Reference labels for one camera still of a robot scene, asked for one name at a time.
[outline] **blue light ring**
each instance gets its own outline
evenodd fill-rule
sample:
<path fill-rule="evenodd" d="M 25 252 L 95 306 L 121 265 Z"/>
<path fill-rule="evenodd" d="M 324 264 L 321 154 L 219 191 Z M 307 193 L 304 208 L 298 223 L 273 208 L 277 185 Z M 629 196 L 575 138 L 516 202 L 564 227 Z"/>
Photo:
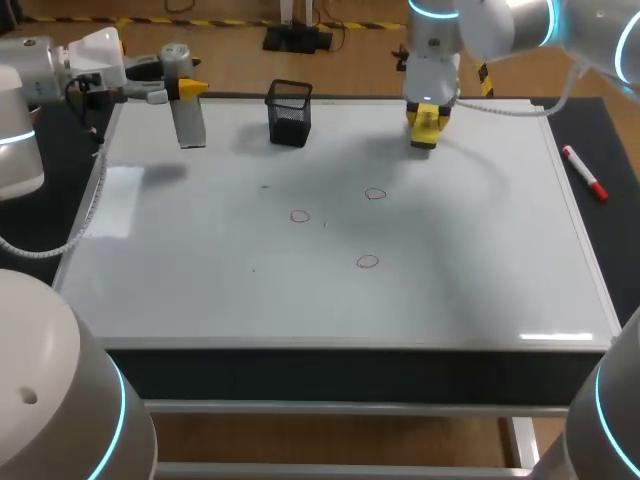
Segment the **blue light ring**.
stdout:
<path fill-rule="evenodd" d="M 620 35 L 620 39 L 618 40 L 618 45 L 616 47 L 616 56 L 615 56 L 616 74 L 618 75 L 618 78 L 620 78 L 620 80 L 622 80 L 624 83 L 631 83 L 631 82 L 627 80 L 627 77 L 624 76 L 624 72 L 622 71 L 622 55 L 624 53 L 624 47 L 627 43 L 627 40 L 629 39 L 629 35 L 631 34 L 633 27 L 635 27 L 636 23 L 638 23 L 638 20 L 640 20 L 640 12 L 636 13 L 631 18 L 631 20 L 629 20 L 629 23 L 627 23 L 627 26 L 624 28 L 624 30 L 622 31 L 622 34 Z"/>
<path fill-rule="evenodd" d="M 115 368 L 116 373 L 118 374 L 118 380 L 120 382 L 120 415 L 118 417 L 118 425 L 116 426 L 116 431 L 113 434 L 113 438 L 111 439 L 109 448 L 107 448 L 107 451 L 102 457 L 102 460 L 100 460 L 100 463 L 98 464 L 96 469 L 93 471 L 93 473 L 89 476 L 87 480 L 95 480 L 96 478 L 98 478 L 98 475 L 102 473 L 102 470 L 104 470 L 104 467 L 107 465 L 107 462 L 111 458 L 111 455 L 113 454 L 113 451 L 115 450 L 116 445 L 118 444 L 118 440 L 120 439 L 120 434 L 122 433 L 122 426 L 124 425 L 124 412 L 125 412 L 125 406 L 127 403 L 126 397 L 125 397 L 125 391 L 124 391 L 124 380 L 122 378 L 122 373 L 120 373 L 120 370 L 116 366 L 115 362 L 111 358 L 109 358 L 109 360 L 111 360 L 111 363 L 113 363 L 113 368 Z"/>
<path fill-rule="evenodd" d="M 615 452 L 618 454 L 620 459 L 629 468 L 629 470 L 631 470 L 636 475 L 636 477 L 640 478 L 640 469 L 638 469 L 638 467 L 634 465 L 631 459 L 627 457 L 627 455 L 624 453 L 620 445 L 618 445 L 618 442 L 614 438 L 613 433 L 611 433 L 611 429 L 607 424 L 607 420 L 604 418 L 604 412 L 602 411 L 602 404 L 600 402 L 600 370 L 601 368 L 602 366 L 598 367 L 598 374 L 596 375 L 595 394 L 596 394 L 596 409 L 598 410 L 598 417 L 600 418 L 600 424 L 602 425 L 602 430 L 604 430 L 604 433 L 609 439 L 611 446 L 613 447 Z"/>
<path fill-rule="evenodd" d="M 2 145 L 10 145 L 12 143 L 21 142 L 22 140 L 26 140 L 27 138 L 31 138 L 36 134 L 34 130 L 30 132 L 23 133 L 22 135 L 16 135 L 15 137 L 8 137 L 0 139 L 0 146 Z"/>
<path fill-rule="evenodd" d="M 556 11 L 556 6 L 553 2 L 554 0 L 547 0 L 547 4 L 549 5 L 549 28 L 547 30 L 547 36 L 544 37 L 544 40 L 540 44 L 541 47 L 551 40 L 551 36 L 553 35 L 558 23 L 558 12 Z"/>
<path fill-rule="evenodd" d="M 409 0 L 409 6 L 414 12 L 422 15 L 423 17 L 434 18 L 436 20 L 450 20 L 453 18 L 458 18 L 458 12 L 449 12 L 449 13 L 429 12 L 427 10 L 423 10 L 420 7 L 418 7 L 415 3 L 413 3 L 413 0 Z"/>

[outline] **red marker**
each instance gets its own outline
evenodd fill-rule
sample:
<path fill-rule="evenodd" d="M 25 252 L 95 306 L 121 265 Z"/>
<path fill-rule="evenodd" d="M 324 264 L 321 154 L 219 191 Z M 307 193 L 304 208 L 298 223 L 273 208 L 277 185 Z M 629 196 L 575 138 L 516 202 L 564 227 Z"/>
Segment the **red marker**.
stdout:
<path fill-rule="evenodd" d="M 566 145 L 562 149 L 562 153 L 564 153 L 565 157 L 567 157 L 567 160 L 569 160 L 569 163 L 573 165 L 573 168 L 575 168 L 576 171 L 580 174 L 580 176 L 584 178 L 587 184 L 589 184 L 589 187 L 591 188 L 591 191 L 596 196 L 596 198 L 600 200 L 602 203 L 607 203 L 607 200 L 609 200 L 609 194 L 604 189 L 604 187 L 600 185 L 600 182 L 598 182 L 596 177 L 593 176 L 593 174 L 589 171 L 589 169 L 582 162 L 582 160 L 580 160 L 580 157 L 575 152 L 575 150 L 571 148 L 569 145 Z"/>

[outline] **whiteboard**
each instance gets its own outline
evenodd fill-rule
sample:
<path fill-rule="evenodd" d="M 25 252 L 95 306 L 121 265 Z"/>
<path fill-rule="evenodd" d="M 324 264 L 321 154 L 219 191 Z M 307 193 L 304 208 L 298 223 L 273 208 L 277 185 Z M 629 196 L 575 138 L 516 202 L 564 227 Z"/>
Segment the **whiteboard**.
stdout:
<path fill-rule="evenodd" d="M 294 149 L 262 101 L 203 100 L 207 147 L 180 150 L 169 107 L 125 104 L 56 287 L 107 348 L 606 350 L 548 122 L 457 108 L 429 153 L 404 110 L 314 101 Z"/>

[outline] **wooden floor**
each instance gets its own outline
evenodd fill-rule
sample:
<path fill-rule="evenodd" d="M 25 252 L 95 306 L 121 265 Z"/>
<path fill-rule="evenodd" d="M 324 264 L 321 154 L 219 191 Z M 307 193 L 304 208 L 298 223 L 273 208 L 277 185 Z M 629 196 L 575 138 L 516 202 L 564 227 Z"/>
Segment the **wooden floor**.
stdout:
<path fill-rule="evenodd" d="M 278 18 L 277 0 L 199 1 L 176 18 Z M 166 17 L 160 1 L 87 2 L 25 0 L 29 15 Z M 405 22 L 401 0 L 332 0 L 334 17 L 352 21 Z M 98 25 L 38 24 L 23 35 L 46 34 L 58 42 L 85 35 Z M 263 52 L 264 30 L 207 29 L 164 25 L 127 25 L 121 30 L 129 55 L 157 52 L 168 42 L 184 42 L 202 58 L 198 78 L 212 91 L 265 93 L 274 78 L 312 83 L 315 93 L 400 95 L 401 74 L 390 52 L 406 42 L 404 30 L 350 30 L 337 53 L 293 55 Z M 498 96 L 558 96 L 571 61 L 553 48 L 490 66 Z M 463 57 L 465 95 L 480 95 L 473 62 Z M 640 108 L 629 103 L 591 73 L 576 85 L 574 96 L 604 98 L 636 172 L 640 175 Z M 497 419 L 266 417 L 156 415 L 160 459 L 164 461 L 344 463 L 435 466 L 507 464 Z M 562 421 L 540 419 L 536 431 L 545 450 Z"/>

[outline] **red circle drawing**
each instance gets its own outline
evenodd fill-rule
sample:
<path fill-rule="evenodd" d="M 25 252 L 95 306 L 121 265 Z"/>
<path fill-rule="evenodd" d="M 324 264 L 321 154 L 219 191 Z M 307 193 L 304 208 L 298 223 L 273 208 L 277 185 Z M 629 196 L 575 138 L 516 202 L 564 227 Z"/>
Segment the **red circle drawing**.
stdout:
<path fill-rule="evenodd" d="M 356 265 L 358 268 L 373 268 L 378 263 L 380 263 L 380 259 L 375 255 L 363 255 L 358 259 Z"/>
<path fill-rule="evenodd" d="M 381 200 L 387 196 L 387 192 L 379 188 L 367 188 L 364 194 L 369 200 Z"/>
<path fill-rule="evenodd" d="M 291 219 L 291 221 L 295 223 L 308 222 L 310 218 L 311 215 L 309 215 L 304 210 L 291 210 L 291 214 L 289 215 L 289 219 Z"/>

